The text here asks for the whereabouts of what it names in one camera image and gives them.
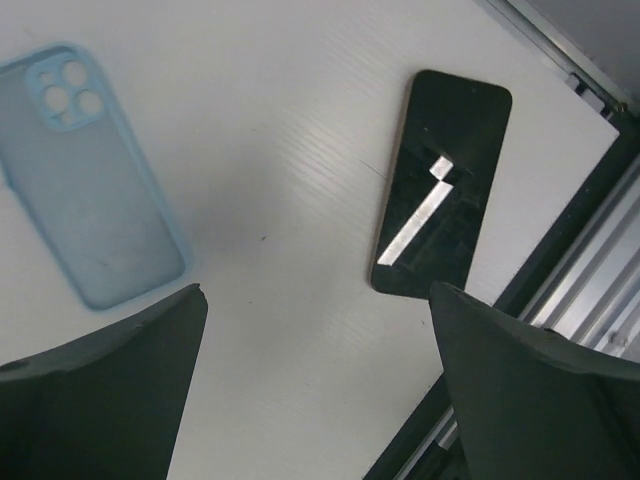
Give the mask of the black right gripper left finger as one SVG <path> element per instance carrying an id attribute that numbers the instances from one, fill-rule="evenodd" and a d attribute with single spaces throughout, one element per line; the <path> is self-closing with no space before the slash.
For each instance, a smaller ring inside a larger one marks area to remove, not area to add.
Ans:
<path id="1" fill-rule="evenodd" d="M 166 478 L 207 312 L 191 284 L 2 365 L 2 478 Z"/>

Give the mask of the gold framed black smartphone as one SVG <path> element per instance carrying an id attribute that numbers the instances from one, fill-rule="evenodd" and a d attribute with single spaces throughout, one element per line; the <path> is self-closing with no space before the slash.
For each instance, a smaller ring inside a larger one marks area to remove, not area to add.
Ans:
<path id="1" fill-rule="evenodd" d="M 414 76 L 372 258 L 375 291 L 427 299 L 435 282 L 465 286 L 511 108 L 503 86 Z"/>

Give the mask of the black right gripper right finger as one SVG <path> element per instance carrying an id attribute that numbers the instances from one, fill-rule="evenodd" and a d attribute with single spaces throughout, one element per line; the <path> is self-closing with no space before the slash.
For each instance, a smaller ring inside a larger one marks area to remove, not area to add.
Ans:
<path id="1" fill-rule="evenodd" d="M 638 364 L 449 284 L 434 284 L 429 303 L 472 478 L 638 478 Z"/>

